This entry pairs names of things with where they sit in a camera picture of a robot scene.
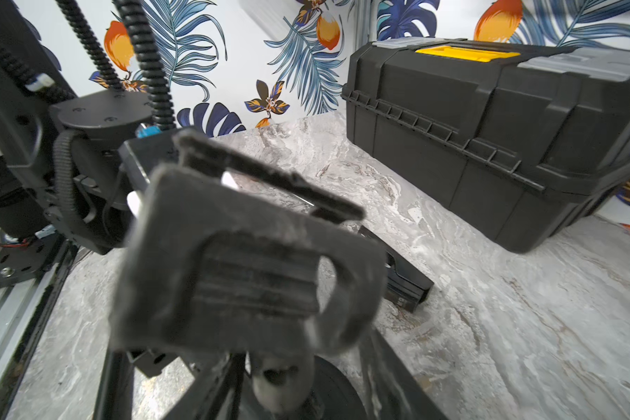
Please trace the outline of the black round stand base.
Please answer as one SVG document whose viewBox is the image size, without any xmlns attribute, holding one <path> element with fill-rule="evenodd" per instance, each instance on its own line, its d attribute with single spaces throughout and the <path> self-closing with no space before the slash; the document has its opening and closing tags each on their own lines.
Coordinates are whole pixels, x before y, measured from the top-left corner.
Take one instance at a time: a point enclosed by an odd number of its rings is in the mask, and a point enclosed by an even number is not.
<svg viewBox="0 0 630 420">
<path fill-rule="evenodd" d="M 248 373 L 244 376 L 238 419 L 340 419 L 362 420 L 367 414 L 355 387 L 327 360 L 315 357 L 311 395 L 302 406 L 286 415 L 270 413 L 257 401 Z"/>
</svg>

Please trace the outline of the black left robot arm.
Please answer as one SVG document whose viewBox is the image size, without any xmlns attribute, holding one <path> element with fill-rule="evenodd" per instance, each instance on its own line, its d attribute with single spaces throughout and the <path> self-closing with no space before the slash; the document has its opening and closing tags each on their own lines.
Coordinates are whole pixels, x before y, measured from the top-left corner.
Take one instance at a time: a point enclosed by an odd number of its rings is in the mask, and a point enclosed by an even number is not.
<svg viewBox="0 0 630 420">
<path fill-rule="evenodd" d="M 58 4 L 101 90 L 78 96 L 12 1 L 0 1 L 0 152 L 23 193 L 68 239 L 105 254 L 131 224 L 130 181 L 145 138 L 192 126 L 208 136 L 243 126 L 220 103 L 177 110 L 171 86 L 205 86 L 219 50 L 197 33 L 211 20 L 204 1 L 118 1 L 99 41 L 75 1 Z"/>
</svg>

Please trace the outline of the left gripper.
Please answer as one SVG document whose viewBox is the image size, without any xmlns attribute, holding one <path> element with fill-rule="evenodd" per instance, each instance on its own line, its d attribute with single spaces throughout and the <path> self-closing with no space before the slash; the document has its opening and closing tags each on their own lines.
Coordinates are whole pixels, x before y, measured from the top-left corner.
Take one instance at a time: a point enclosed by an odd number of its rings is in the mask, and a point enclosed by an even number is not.
<svg viewBox="0 0 630 420">
<path fill-rule="evenodd" d="M 142 196 L 146 221 L 224 221 L 226 149 L 197 129 L 172 129 L 128 140 L 120 157 Z"/>
</svg>

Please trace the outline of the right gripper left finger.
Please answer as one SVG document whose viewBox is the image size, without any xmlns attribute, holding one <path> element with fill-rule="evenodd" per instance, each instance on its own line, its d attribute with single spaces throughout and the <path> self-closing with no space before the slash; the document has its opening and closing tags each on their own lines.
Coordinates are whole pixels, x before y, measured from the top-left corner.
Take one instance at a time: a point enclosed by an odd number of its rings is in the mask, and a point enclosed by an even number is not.
<svg viewBox="0 0 630 420">
<path fill-rule="evenodd" d="M 164 419 L 239 418 L 245 358 L 244 353 L 197 355 L 194 382 Z"/>
</svg>

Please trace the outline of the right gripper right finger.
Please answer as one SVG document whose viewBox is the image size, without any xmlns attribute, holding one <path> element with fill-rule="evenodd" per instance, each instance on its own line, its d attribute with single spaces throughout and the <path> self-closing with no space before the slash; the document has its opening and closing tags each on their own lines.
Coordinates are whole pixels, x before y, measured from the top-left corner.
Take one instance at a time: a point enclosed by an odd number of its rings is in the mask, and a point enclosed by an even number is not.
<svg viewBox="0 0 630 420">
<path fill-rule="evenodd" d="M 369 419 L 445 419 L 376 329 L 358 346 Z"/>
</svg>

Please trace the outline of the black stand pole with clip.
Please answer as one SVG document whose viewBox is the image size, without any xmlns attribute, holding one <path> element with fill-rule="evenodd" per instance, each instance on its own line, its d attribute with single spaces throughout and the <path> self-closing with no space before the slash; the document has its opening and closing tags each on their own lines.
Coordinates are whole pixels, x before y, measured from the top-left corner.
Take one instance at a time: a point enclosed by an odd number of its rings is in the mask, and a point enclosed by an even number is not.
<svg viewBox="0 0 630 420">
<path fill-rule="evenodd" d="M 223 146 L 225 220 L 136 217 L 110 343 L 192 359 L 245 354 L 259 404 L 286 415 L 311 395 L 315 357 L 371 329 L 386 253 L 344 228 L 363 208 Z"/>
</svg>

